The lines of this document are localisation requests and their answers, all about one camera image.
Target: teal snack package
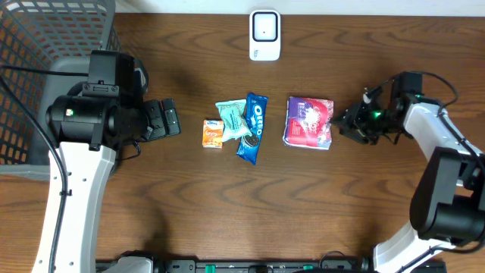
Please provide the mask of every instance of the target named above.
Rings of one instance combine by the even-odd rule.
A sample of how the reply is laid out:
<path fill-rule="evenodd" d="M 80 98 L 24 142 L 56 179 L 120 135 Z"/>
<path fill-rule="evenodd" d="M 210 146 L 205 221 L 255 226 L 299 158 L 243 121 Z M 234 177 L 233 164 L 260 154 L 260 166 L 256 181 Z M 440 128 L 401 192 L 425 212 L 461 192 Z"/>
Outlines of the teal snack package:
<path fill-rule="evenodd" d="M 245 99 L 217 102 L 215 106 L 219 110 L 221 120 L 224 122 L 222 142 L 251 135 L 248 124 L 243 117 L 244 108 L 246 106 Z"/>
<path fill-rule="evenodd" d="M 241 139 L 239 148 L 237 149 L 237 155 L 242 159 L 251 162 L 253 165 L 256 165 L 259 145 L 261 145 L 267 103 L 268 98 L 265 96 L 258 96 L 253 93 L 248 94 L 246 122 L 249 125 L 252 134 L 244 136 Z"/>

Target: blue oreo package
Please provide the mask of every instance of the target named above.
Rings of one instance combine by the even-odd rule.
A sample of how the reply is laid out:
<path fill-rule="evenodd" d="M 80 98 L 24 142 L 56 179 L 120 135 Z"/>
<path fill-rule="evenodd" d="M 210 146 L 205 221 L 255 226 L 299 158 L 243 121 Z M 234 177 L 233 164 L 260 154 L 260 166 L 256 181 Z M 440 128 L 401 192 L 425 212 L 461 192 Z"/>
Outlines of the blue oreo package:
<path fill-rule="evenodd" d="M 256 165 L 259 145 L 261 144 L 267 103 L 267 97 L 258 96 L 253 93 L 249 93 L 246 99 L 246 105 L 248 107 L 246 110 L 246 123 L 252 134 L 241 138 L 237 155 L 251 162 L 253 165 Z"/>

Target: wooden tabletop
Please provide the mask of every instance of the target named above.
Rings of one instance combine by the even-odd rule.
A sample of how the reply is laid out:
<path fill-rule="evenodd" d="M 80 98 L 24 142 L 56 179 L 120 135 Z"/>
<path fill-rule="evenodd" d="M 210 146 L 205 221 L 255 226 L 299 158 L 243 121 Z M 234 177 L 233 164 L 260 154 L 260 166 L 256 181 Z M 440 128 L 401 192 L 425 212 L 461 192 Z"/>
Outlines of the wooden tabletop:
<path fill-rule="evenodd" d="M 404 70 L 437 73 L 460 91 L 451 119 L 485 149 L 485 19 L 283 16 L 278 61 L 249 60 L 248 16 L 117 14 L 123 49 L 149 72 L 145 99 L 174 98 L 182 134 L 142 144 L 108 181 L 96 257 L 129 249 L 199 259 L 318 259 L 327 251 L 370 255 L 408 220 L 426 166 L 404 137 L 363 146 L 333 127 L 329 151 L 281 139 L 289 96 L 332 99 L 340 113 L 364 87 Z M 269 97 L 258 164 L 238 141 L 202 148 L 214 104 Z M 425 79 L 427 96 L 451 92 Z M 2 177 L 0 272 L 32 268 L 48 183 Z M 485 250 L 443 254 L 449 272 L 484 272 Z"/>

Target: cookie image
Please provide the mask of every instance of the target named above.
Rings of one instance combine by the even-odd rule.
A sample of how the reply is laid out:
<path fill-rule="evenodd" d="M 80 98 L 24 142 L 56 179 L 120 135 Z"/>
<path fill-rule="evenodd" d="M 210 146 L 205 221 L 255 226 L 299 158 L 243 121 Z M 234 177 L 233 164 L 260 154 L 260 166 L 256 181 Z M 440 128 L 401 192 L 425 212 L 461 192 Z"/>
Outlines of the cookie image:
<path fill-rule="evenodd" d="M 244 141 L 248 144 L 250 147 L 256 147 L 259 143 L 259 138 L 256 136 L 256 134 L 252 134 L 251 136 L 244 136 Z"/>

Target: snack package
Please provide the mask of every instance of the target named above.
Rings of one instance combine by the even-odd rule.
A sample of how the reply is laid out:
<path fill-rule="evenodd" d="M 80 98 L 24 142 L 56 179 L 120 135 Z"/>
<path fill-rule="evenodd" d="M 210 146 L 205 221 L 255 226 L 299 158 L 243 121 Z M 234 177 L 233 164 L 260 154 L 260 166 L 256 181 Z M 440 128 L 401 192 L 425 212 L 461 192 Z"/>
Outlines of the snack package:
<path fill-rule="evenodd" d="M 223 121 L 204 121 L 202 146 L 204 148 L 222 148 Z"/>
<path fill-rule="evenodd" d="M 265 96 L 257 96 L 253 93 L 248 94 L 246 122 L 248 123 L 252 134 L 244 136 L 241 139 L 239 148 L 237 149 L 237 155 L 244 160 L 251 162 L 253 165 L 256 165 L 259 145 L 261 144 L 267 103 L 268 98 Z"/>
<path fill-rule="evenodd" d="M 245 99 L 218 102 L 215 106 L 219 109 L 219 115 L 221 115 L 221 119 L 224 122 L 222 142 L 251 135 L 248 124 L 243 117 L 244 107 L 246 106 Z"/>
<path fill-rule="evenodd" d="M 329 149 L 333 102 L 326 99 L 290 97 L 283 141 L 288 146 Z"/>

